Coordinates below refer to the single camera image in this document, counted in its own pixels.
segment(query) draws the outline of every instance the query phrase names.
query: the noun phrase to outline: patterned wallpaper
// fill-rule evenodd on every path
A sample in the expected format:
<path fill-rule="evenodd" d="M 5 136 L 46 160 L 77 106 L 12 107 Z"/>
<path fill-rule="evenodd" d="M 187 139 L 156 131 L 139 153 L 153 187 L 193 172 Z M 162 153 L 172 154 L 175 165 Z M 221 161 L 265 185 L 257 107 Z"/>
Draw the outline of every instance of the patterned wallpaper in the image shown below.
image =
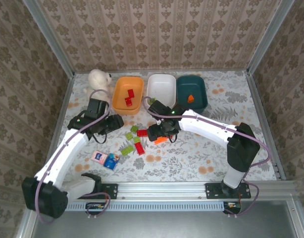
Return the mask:
<path fill-rule="evenodd" d="M 68 79 L 21 0 L 0 0 L 0 238 L 17 232 L 22 180 L 44 164 Z"/>
<path fill-rule="evenodd" d="M 288 179 L 304 206 L 304 0 L 296 0 L 254 73 Z"/>
<path fill-rule="evenodd" d="M 38 0 L 76 71 L 245 68 L 280 0 Z"/>

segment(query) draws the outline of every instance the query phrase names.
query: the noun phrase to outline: floor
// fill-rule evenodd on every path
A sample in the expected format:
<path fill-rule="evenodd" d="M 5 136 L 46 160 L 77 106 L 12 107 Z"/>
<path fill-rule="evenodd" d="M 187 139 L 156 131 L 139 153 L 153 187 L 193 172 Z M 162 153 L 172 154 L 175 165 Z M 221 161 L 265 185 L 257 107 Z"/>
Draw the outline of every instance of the floor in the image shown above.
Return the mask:
<path fill-rule="evenodd" d="M 238 125 L 245 122 L 253 129 L 256 137 L 264 141 L 261 127 L 256 115 L 250 90 L 243 71 L 196 71 L 196 72 L 167 72 L 178 78 L 181 75 L 195 74 L 205 81 L 208 97 L 208 107 L 203 115 L 211 119 Z M 122 76 L 138 76 L 145 81 L 154 73 L 114 73 L 113 83 Z M 82 110 L 87 108 L 88 98 L 83 89 L 88 86 L 87 74 L 76 74 L 75 83 L 66 111 L 60 141 L 67 130 L 69 121 Z M 181 131 L 177 142 L 154 145 L 148 139 L 142 140 L 145 154 L 139 156 L 136 151 L 127 156 L 121 156 L 114 171 L 104 168 L 99 163 L 90 160 L 95 150 L 104 153 L 121 155 L 120 151 L 130 143 L 125 134 L 132 125 L 139 129 L 148 128 L 156 121 L 145 112 L 141 106 L 140 112 L 134 116 L 123 116 L 125 125 L 108 134 L 107 142 L 103 145 L 94 140 L 79 153 L 73 161 L 65 180 L 71 181 L 80 174 L 90 172 L 100 175 L 104 182 L 119 181 L 221 181 L 227 171 L 226 149 L 215 142 L 197 134 Z M 266 152 L 261 150 L 255 162 L 266 158 Z M 276 180 L 271 162 L 250 170 L 248 180 Z"/>
<path fill-rule="evenodd" d="M 94 219 L 66 212 L 37 223 L 34 238 L 296 238 L 287 204 L 258 202 L 238 218 L 222 212 L 107 212 Z"/>

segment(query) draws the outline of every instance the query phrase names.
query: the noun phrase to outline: orange piece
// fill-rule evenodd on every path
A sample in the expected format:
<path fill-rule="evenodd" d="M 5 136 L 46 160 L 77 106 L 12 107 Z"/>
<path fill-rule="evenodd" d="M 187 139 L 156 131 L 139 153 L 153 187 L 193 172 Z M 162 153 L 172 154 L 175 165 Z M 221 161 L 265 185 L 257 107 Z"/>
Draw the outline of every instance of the orange piece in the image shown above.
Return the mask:
<path fill-rule="evenodd" d="M 156 141 L 154 141 L 154 145 L 158 145 L 159 143 L 166 141 L 167 141 L 167 137 L 159 137 Z"/>
<path fill-rule="evenodd" d="M 187 102 L 188 102 L 188 103 L 193 103 L 194 100 L 195 100 L 195 98 L 194 98 L 192 95 L 190 95 L 190 96 L 188 97 L 188 99 L 187 99 Z"/>

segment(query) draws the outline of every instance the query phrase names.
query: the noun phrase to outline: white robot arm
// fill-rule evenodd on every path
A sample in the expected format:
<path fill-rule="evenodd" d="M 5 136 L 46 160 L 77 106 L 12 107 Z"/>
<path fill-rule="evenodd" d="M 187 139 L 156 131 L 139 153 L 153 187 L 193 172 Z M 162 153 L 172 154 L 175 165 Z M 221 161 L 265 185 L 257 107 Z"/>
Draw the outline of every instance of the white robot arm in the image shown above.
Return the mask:
<path fill-rule="evenodd" d="M 158 103 L 159 101 L 154 102 L 149 110 L 151 110 L 151 112 L 159 111 L 159 106 L 162 107 L 162 105 L 158 105 Z M 95 105 L 95 107 L 98 108 L 100 103 L 97 102 Z M 158 114 L 160 115 L 163 113 L 163 115 L 173 115 L 173 111 L 177 110 L 175 112 L 176 115 L 196 116 L 197 118 L 204 118 L 206 120 L 213 121 L 195 113 L 192 110 L 186 111 L 180 108 L 180 106 L 176 106 L 174 109 L 170 110 L 170 112 L 165 113 L 162 111 Z M 98 118 L 98 115 L 100 114 L 98 109 L 96 110 L 94 108 L 88 108 L 88 111 L 97 112 L 97 115 L 94 118 Z M 84 174 L 78 180 L 63 185 L 64 177 L 70 168 L 75 156 L 84 146 L 86 146 L 88 141 L 92 138 L 94 131 L 99 134 L 107 134 L 123 126 L 122 118 L 119 115 L 109 116 L 105 119 L 104 122 L 100 122 L 99 125 L 95 124 L 95 127 L 90 128 L 90 130 L 77 134 L 68 144 L 66 144 L 67 139 L 70 138 L 71 135 L 73 135 L 84 124 L 89 123 L 91 120 L 94 120 L 94 118 L 91 118 L 87 112 L 83 118 L 80 116 L 73 118 L 68 126 L 69 130 L 66 132 L 61 144 L 52 155 L 50 160 L 39 172 L 37 172 L 34 178 L 25 178 L 22 184 L 22 190 L 24 193 L 26 205 L 29 209 L 35 210 L 35 191 L 37 189 L 37 184 L 43 179 L 43 176 L 45 174 L 47 175 L 43 180 L 43 185 L 41 186 L 40 190 L 39 208 L 41 213 L 52 216 L 54 218 L 61 216 L 68 202 L 78 199 L 84 194 L 98 192 L 95 191 L 95 188 L 97 186 L 96 183 L 101 182 L 101 179 L 95 175 Z M 244 132 L 246 134 L 254 136 L 250 127 L 243 123 L 239 127 L 236 127 L 234 125 L 227 125 L 224 123 L 220 123 L 220 125 L 235 130 L 240 129 L 242 133 Z M 222 130 L 209 123 L 190 118 L 164 119 L 160 125 L 155 124 L 150 126 L 148 128 L 149 140 L 156 140 L 159 136 L 177 135 L 180 130 L 197 133 L 227 148 L 228 164 L 230 167 L 223 179 L 223 184 L 229 189 L 236 189 L 238 187 L 244 174 L 249 170 L 249 167 L 259 150 L 259 145 L 255 145 L 255 142 L 255 144 L 253 144 L 253 142 L 250 140 L 244 137 L 239 137 L 232 132 Z M 53 163 L 52 169 L 48 171 L 48 168 L 52 163 L 54 157 L 63 145 L 66 145 L 65 148 Z"/>

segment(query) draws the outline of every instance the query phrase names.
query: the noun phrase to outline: pink box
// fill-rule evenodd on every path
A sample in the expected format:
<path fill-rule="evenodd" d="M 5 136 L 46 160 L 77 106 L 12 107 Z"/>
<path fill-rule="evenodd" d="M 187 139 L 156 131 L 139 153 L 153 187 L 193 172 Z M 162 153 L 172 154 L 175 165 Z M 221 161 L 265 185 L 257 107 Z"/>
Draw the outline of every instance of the pink box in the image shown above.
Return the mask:
<path fill-rule="evenodd" d="M 94 160 L 97 163 L 100 163 L 101 165 L 103 165 L 105 163 L 107 157 L 108 157 L 108 155 L 95 150 L 93 152 L 93 155 L 91 156 L 91 160 Z"/>

